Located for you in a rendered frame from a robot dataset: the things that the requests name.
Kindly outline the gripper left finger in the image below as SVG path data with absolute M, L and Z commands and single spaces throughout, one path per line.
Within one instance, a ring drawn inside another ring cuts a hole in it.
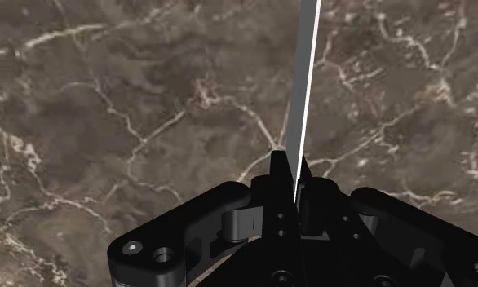
M 301 287 L 287 156 L 246 186 L 227 181 L 113 240 L 112 287 Z

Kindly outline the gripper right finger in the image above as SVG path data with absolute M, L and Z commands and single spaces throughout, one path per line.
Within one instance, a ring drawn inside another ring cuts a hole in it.
M 301 233 L 324 237 L 314 282 L 331 287 L 478 287 L 478 236 L 375 188 L 299 178 Z

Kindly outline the thin grey slab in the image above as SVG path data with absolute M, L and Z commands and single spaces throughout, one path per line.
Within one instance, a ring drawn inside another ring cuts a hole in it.
M 286 155 L 293 178 L 293 200 L 297 201 L 303 148 L 308 120 L 312 73 L 322 0 L 301 0 L 299 26 L 286 122 Z

